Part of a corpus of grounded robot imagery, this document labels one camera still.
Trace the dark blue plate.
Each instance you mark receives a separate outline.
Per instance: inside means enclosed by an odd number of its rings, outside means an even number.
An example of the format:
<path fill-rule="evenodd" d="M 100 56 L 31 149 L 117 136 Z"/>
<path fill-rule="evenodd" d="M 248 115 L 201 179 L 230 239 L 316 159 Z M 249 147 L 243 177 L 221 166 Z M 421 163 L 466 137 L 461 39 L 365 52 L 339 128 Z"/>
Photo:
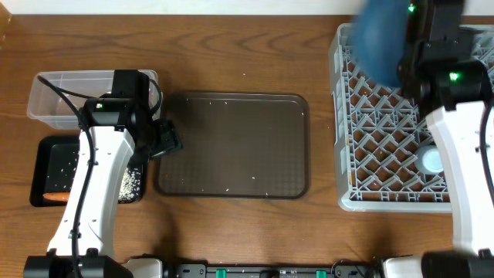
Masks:
<path fill-rule="evenodd" d="M 408 0 L 367 0 L 353 25 L 354 57 L 380 85 L 400 87 L 398 64 L 404 55 Z"/>

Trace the light blue plastic cup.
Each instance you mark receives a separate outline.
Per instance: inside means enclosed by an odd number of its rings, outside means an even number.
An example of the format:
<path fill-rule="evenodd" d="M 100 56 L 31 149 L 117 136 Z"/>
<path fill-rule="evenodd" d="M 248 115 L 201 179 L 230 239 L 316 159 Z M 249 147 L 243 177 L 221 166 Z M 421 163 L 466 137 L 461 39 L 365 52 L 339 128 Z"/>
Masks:
<path fill-rule="evenodd" d="M 444 171 L 439 150 L 435 145 L 423 146 L 414 153 L 415 167 L 425 175 L 437 175 Z"/>

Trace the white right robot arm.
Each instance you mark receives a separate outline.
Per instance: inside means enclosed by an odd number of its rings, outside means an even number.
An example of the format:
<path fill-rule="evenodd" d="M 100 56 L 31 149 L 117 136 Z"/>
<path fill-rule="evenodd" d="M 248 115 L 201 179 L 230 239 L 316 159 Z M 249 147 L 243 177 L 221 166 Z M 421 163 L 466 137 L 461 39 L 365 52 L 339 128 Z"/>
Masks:
<path fill-rule="evenodd" d="M 400 86 L 426 119 L 450 194 L 453 249 L 386 259 L 383 277 L 493 275 L 493 90 L 472 58 L 475 30 L 380 27 L 372 76 Z"/>

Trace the orange carrot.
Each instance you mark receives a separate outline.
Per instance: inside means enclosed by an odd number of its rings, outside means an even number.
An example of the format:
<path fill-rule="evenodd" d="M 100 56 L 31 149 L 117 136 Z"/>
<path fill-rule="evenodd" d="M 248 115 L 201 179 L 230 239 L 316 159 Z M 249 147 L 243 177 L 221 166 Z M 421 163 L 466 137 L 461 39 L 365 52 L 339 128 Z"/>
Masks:
<path fill-rule="evenodd" d="M 69 201 L 69 192 L 47 192 L 42 195 L 43 199 L 47 202 L 64 202 Z"/>

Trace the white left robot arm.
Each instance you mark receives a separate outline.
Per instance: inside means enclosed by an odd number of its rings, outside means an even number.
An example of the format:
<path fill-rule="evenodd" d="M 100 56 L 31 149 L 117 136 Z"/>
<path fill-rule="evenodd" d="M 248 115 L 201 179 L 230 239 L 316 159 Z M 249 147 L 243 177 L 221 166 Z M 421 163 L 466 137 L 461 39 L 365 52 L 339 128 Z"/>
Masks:
<path fill-rule="evenodd" d="M 153 120 L 148 104 L 93 98 L 76 112 L 82 128 L 73 186 L 44 256 L 29 256 L 25 277 L 168 277 L 162 259 L 114 259 L 113 231 L 124 172 L 141 142 L 149 161 L 181 148 L 170 120 Z"/>

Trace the pile of white rice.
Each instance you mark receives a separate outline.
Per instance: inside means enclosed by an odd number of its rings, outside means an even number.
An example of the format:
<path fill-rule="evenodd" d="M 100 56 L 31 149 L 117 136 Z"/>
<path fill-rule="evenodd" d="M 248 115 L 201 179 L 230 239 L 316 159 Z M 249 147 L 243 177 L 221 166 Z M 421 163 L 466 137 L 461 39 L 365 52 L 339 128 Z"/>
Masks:
<path fill-rule="evenodd" d="M 45 192 L 69 192 L 75 178 L 78 157 L 61 158 L 50 163 L 49 173 L 46 175 Z M 124 172 L 118 202 L 127 204 L 137 202 L 142 198 L 147 166 L 145 164 L 129 164 Z"/>

